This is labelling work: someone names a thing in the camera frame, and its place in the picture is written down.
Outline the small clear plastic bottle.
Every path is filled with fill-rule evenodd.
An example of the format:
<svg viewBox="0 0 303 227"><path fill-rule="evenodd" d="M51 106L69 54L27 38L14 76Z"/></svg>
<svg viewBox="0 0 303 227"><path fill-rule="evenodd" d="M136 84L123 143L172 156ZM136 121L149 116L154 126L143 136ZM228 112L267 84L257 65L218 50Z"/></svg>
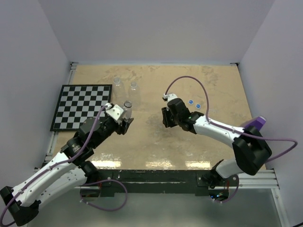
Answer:
<svg viewBox="0 0 303 227"><path fill-rule="evenodd" d="M132 116L132 102L129 100L126 100L123 104L123 109L125 111L124 118L130 119Z"/></svg>

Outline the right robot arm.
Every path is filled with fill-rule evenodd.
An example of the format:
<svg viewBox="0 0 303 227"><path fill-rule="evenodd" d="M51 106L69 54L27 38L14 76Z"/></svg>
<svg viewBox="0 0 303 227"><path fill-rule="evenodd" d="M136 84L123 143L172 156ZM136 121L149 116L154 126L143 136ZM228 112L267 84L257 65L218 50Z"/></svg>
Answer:
<svg viewBox="0 0 303 227"><path fill-rule="evenodd" d="M210 137L233 149L234 158L219 161L202 176L210 187L223 185L233 175L255 175L272 155L269 145L255 126L242 128L221 124L203 113L189 111L175 94L165 95L163 100L167 102L161 110L166 128L179 126L184 131Z"/></svg>

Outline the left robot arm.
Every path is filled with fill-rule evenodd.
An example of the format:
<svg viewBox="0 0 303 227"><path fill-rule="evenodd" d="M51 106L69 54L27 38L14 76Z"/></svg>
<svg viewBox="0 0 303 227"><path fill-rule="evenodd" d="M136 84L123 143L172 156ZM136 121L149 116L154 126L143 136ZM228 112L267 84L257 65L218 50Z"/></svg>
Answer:
<svg viewBox="0 0 303 227"><path fill-rule="evenodd" d="M20 227L32 221L48 202L74 187L112 182L109 177L101 179L88 158L114 132L126 134L132 121L133 118L116 121L107 117L102 122L98 118L88 118L44 167L19 185L1 189L5 208L0 218L4 219L9 212L13 221L8 226Z"/></svg>

